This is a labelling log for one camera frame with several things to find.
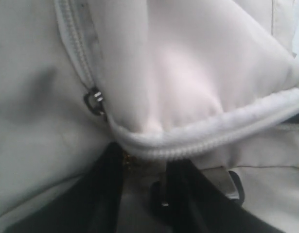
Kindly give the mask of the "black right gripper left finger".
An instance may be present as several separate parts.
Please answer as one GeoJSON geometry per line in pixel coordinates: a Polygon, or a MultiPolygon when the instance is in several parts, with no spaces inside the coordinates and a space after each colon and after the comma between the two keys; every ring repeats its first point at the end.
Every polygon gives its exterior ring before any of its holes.
{"type": "Polygon", "coordinates": [[[8,233],[114,233],[123,190],[123,149],[110,143],[66,193],[7,228],[8,233]]]}

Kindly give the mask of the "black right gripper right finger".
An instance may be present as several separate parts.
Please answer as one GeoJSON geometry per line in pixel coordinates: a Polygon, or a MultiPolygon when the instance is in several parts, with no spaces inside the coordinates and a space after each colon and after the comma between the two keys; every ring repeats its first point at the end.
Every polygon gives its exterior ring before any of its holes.
{"type": "Polygon", "coordinates": [[[279,233],[220,192],[190,160],[169,162],[166,194],[175,233],[279,233]]]}

